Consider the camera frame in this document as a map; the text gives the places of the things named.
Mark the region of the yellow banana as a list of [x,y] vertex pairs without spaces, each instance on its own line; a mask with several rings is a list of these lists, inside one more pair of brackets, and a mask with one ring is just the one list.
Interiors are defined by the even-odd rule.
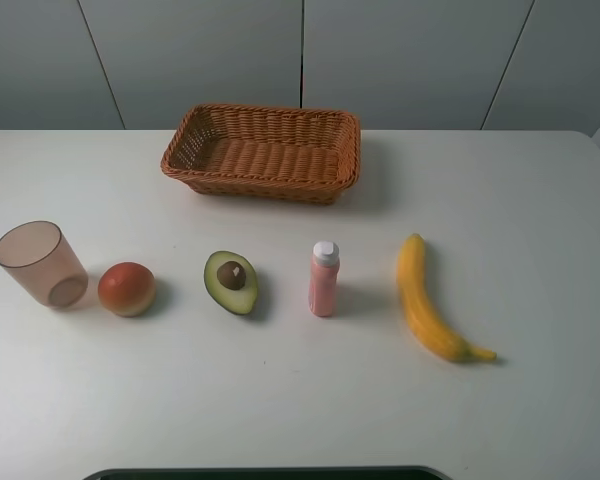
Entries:
[[410,235],[398,253],[396,280],[411,333],[423,347],[449,362],[496,361],[495,352],[471,344],[442,320],[427,293],[425,260],[425,240]]

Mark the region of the brown wicker basket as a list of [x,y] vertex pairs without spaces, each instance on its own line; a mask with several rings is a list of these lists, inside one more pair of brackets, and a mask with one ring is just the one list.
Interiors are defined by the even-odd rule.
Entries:
[[330,205],[358,180],[361,129],[340,110],[200,104],[182,119],[162,172],[206,195]]

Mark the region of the pink bottle white cap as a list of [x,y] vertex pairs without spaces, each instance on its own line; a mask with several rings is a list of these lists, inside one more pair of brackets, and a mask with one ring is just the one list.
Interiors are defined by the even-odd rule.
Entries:
[[312,250],[308,297],[310,311],[315,316],[329,317],[333,314],[339,269],[337,244],[332,241],[317,242]]

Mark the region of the halved avocado with pit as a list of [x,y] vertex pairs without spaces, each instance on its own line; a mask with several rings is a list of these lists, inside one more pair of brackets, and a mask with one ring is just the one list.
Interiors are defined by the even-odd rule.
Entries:
[[236,315],[248,315],[258,298],[257,274],[243,256],[230,251],[216,251],[207,259],[204,285],[211,298]]

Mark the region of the red orange peach fruit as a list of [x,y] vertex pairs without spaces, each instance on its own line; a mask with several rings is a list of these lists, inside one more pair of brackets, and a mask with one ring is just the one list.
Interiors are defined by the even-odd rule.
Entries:
[[121,317],[136,317],[154,303],[155,277],[141,264],[118,263],[101,276],[97,293],[101,305],[109,312]]

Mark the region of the black tray edge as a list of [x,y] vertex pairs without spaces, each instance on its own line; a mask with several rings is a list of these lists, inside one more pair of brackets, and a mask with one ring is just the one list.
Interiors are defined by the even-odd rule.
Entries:
[[426,466],[363,467],[235,467],[235,468],[156,468],[107,469],[86,479],[449,479],[449,476]]

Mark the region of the translucent pink plastic cup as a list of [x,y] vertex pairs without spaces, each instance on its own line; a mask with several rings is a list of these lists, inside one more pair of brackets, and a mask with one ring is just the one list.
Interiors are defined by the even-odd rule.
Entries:
[[53,222],[21,224],[0,238],[0,266],[38,303],[53,309],[76,304],[89,277]]

